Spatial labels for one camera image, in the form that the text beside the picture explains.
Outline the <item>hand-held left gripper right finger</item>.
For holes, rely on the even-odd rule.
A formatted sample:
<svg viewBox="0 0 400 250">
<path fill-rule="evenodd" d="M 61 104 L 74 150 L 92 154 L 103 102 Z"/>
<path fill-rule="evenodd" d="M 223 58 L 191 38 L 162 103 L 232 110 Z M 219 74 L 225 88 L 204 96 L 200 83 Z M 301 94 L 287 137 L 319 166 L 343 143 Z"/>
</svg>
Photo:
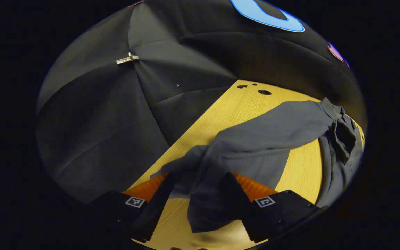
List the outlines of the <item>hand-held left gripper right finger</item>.
<svg viewBox="0 0 400 250">
<path fill-rule="evenodd" d="M 254 243 L 285 234 L 320 210 L 292 190 L 278 192 L 235 172 L 221 179 L 221 192 Z"/>
</svg>

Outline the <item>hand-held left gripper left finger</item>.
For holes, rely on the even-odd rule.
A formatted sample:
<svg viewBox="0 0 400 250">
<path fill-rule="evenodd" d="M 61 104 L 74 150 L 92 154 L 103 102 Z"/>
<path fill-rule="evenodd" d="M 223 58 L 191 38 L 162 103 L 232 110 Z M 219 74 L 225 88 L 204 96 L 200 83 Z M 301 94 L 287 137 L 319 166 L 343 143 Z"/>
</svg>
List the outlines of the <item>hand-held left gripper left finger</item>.
<svg viewBox="0 0 400 250">
<path fill-rule="evenodd" d="M 129 188 L 108 191 L 89 203 L 89 210 L 115 236 L 150 241 L 174 187 L 174 174 L 165 173 Z"/>
</svg>

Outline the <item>grey long-sleeved shirt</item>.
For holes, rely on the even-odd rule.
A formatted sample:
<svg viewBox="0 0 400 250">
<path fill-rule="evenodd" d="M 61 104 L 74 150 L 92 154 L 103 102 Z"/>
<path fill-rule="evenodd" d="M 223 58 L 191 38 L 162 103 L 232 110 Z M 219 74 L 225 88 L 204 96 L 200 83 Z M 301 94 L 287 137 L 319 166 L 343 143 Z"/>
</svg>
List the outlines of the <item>grey long-sleeved shirt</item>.
<svg viewBox="0 0 400 250">
<path fill-rule="evenodd" d="M 331 205 L 357 172 L 363 153 L 359 127 L 341 106 L 289 101 L 244 123 L 220 131 L 210 145 L 193 146 L 153 176 L 171 172 L 180 179 L 172 198 L 190 198 L 187 219 L 194 233 L 215 231 L 237 220 L 219 182 L 227 172 L 276 188 L 290 151 L 315 140 L 323 156 L 323 179 L 316 200 Z"/>
</svg>

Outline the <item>black backdrop cloth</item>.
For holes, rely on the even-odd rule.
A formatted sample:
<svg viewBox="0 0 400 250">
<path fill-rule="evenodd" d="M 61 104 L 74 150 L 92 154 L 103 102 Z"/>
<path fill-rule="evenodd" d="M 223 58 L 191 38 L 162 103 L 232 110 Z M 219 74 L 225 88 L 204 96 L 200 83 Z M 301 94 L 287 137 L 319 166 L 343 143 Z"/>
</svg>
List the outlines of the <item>black backdrop cloth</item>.
<svg viewBox="0 0 400 250">
<path fill-rule="evenodd" d="M 35 135 L 50 177 L 90 202 L 123 191 L 237 80 L 328 98 L 362 128 L 351 70 L 306 22 L 264 0 L 143 0 L 94 24 L 40 88 Z M 132 52 L 139 60 L 117 65 Z"/>
</svg>

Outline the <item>white cloth clip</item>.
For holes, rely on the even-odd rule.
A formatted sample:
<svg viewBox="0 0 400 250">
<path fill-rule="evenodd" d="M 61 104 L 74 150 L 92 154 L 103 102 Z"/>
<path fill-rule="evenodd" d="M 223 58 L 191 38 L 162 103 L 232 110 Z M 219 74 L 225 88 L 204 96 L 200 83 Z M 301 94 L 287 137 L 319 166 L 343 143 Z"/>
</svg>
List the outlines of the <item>white cloth clip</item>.
<svg viewBox="0 0 400 250">
<path fill-rule="evenodd" d="M 138 55 L 134 55 L 134 54 L 132 54 L 132 52 L 129 52 L 127 57 L 116 60 L 116 64 L 120 65 L 120 64 L 132 62 L 132 61 L 136 61 L 136 60 L 139 60 Z"/>
</svg>

